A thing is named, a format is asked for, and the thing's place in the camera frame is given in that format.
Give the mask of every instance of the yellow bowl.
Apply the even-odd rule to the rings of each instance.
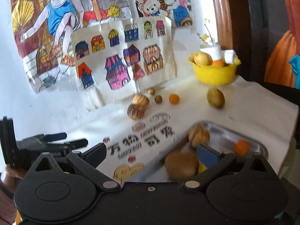
[[[211,86],[222,86],[231,83],[236,77],[236,68],[241,64],[237,56],[234,57],[233,64],[226,67],[219,66],[198,66],[192,57],[189,57],[192,63],[196,78],[204,84]]]

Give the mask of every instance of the black chinese character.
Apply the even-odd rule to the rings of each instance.
[[[149,145],[149,146],[153,146],[155,145],[155,143],[159,144],[160,140],[159,138],[156,137],[155,134],[149,136],[148,138],[145,139],[145,142]]]
[[[166,136],[166,138],[175,134],[175,132],[173,132],[173,130],[172,130],[172,127],[170,127],[170,126],[165,126],[163,129],[160,130],[160,132],[162,134],[164,134]]]
[[[108,149],[111,149],[110,155],[113,156],[115,153],[115,149],[118,149],[118,152],[121,151],[121,148],[119,146],[119,142],[115,143],[113,146],[109,147]]]
[[[126,146],[130,146],[131,144],[134,144],[136,141],[139,141],[139,138],[134,135],[128,135],[128,138],[124,138],[123,144]]]

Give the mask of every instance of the orange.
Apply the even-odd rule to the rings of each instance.
[[[211,63],[212,66],[220,66],[220,67],[224,67],[225,63],[223,59],[220,60],[216,60],[216,61],[212,61]]]
[[[244,157],[249,151],[248,143],[244,140],[239,140],[234,144],[234,153],[239,157]]]
[[[170,101],[171,104],[178,104],[180,102],[179,95],[170,94],[169,101]]]

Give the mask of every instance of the pink house drawing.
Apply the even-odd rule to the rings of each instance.
[[[106,59],[106,80],[112,90],[117,90],[130,81],[127,66],[122,63],[118,54]]]

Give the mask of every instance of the cartoon boy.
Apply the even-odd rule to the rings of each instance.
[[[35,24],[21,36],[21,42],[34,35],[47,19],[49,33],[54,36],[50,56],[56,56],[62,49],[63,58],[61,63],[74,66],[74,57],[68,54],[68,48],[73,31],[77,27],[83,28],[83,14],[84,9],[80,0],[50,0],[38,16]],[[59,38],[63,32],[64,38],[61,48]]]
[[[173,19],[176,26],[192,25],[193,21],[184,6],[180,5],[179,0],[159,0],[162,9],[168,9],[173,13]]]

